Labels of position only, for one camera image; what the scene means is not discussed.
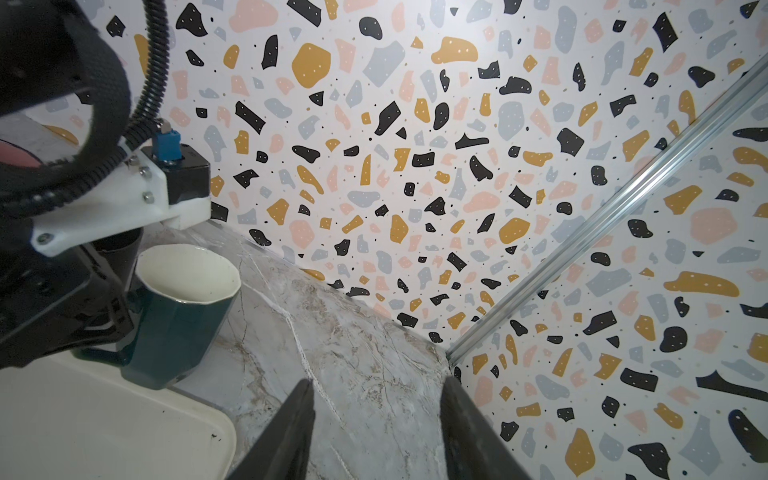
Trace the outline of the dark green mug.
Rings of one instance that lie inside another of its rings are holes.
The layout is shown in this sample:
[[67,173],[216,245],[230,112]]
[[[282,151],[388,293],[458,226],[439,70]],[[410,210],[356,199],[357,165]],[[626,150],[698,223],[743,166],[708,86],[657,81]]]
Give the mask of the dark green mug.
[[73,355],[117,367],[136,385],[164,389],[200,365],[241,286],[238,268],[213,251],[189,244],[150,247],[138,256],[126,295],[136,328],[114,352],[84,348]]

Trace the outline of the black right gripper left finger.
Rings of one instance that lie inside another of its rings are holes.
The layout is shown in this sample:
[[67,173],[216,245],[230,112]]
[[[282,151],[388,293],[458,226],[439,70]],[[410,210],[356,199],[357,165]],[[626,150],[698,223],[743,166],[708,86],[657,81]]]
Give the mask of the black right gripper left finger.
[[315,416],[312,381],[302,379],[228,479],[305,479]]

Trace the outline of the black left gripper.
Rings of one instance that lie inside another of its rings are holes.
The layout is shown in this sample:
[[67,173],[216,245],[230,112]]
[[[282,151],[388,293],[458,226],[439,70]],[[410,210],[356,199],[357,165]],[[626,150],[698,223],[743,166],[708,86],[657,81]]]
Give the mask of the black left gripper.
[[141,228],[47,257],[32,223],[1,223],[1,367],[23,368],[62,351],[116,343],[136,321],[126,289]]

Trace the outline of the beige tray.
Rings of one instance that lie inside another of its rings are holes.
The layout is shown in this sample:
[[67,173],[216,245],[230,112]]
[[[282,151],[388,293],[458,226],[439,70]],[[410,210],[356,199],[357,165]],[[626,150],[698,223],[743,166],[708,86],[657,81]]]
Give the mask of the beige tray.
[[1,372],[4,479],[223,479],[237,446],[222,411],[61,353]]

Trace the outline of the pink mug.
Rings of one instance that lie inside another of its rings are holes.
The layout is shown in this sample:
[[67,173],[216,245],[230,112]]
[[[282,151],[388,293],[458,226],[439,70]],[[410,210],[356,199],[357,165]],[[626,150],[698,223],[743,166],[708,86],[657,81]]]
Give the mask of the pink mug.
[[0,161],[3,165],[21,168],[38,168],[42,165],[35,154],[5,140],[0,140]]

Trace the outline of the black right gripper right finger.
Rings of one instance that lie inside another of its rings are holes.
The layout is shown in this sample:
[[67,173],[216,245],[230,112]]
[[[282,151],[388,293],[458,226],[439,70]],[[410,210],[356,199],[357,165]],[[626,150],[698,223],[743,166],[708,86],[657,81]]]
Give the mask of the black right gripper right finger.
[[448,479],[530,479],[453,376],[443,383],[440,424]]

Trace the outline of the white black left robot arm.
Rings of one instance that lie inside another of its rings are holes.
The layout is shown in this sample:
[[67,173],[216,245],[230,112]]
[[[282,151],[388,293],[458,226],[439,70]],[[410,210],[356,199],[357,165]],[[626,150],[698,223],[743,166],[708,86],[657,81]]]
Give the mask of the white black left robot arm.
[[3,115],[88,94],[94,128],[71,158],[1,163],[1,365],[22,368],[65,350],[113,343],[131,330],[124,284],[91,243],[46,256],[35,217],[84,197],[133,147],[120,60],[74,1],[1,5]]

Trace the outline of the aluminium corner post right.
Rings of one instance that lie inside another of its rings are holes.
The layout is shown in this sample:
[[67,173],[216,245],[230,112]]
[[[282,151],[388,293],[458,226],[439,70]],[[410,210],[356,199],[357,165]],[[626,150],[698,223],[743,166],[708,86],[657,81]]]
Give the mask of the aluminium corner post right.
[[448,364],[454,367],[460,363],[487,335],[545,289],[616,224],[635,212],[646,196],[694,158],[766,91],[767,58],[762,57],[664,151],[642,167],[631,181],[617,190],[592,216],[579,224],[572,235],[496,303],[482,320],[456,341],[446,352]]

